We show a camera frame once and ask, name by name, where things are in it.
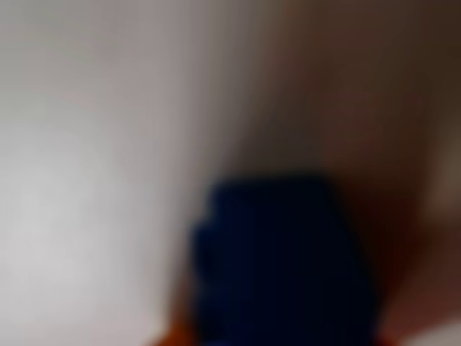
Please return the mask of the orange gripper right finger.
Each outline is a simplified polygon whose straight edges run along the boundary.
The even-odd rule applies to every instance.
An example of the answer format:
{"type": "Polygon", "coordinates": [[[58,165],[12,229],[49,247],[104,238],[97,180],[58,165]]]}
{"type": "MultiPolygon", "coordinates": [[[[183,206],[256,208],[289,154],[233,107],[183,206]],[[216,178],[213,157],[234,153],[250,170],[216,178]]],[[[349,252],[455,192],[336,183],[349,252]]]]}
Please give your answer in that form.
{"type": "Polygon", "coordinates": [[[421,246],[421,193],[346,187],[345,204],[380,294],[378,345],[398,345],[403,338],[388,325],[388,310],[421,246]]]}

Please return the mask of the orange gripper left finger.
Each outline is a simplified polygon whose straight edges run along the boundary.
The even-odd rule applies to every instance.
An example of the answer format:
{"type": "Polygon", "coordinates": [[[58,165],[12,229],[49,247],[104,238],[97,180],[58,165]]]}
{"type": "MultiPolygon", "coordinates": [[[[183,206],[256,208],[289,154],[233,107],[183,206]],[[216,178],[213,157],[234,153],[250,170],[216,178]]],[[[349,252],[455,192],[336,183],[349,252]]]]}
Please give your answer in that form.
{"type": "Polygon", "coordinates": [[[190,315],[174,315],[169,319],[168,329],[148,346],[196,346],[197,335],[190,315]]]}

